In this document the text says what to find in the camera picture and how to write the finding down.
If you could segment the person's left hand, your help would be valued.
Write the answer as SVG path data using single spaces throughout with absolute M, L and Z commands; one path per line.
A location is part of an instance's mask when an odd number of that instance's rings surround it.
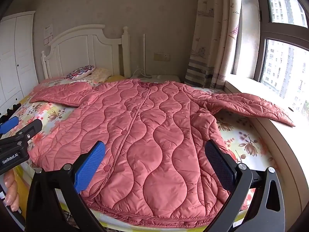
M 4 184 L 7 187 L 4 204 L 10 206 L 10 209 L 15 212 L 19 209 L 19 194 L 17 193 L 17 182 L 13 169 L 4 174 Z

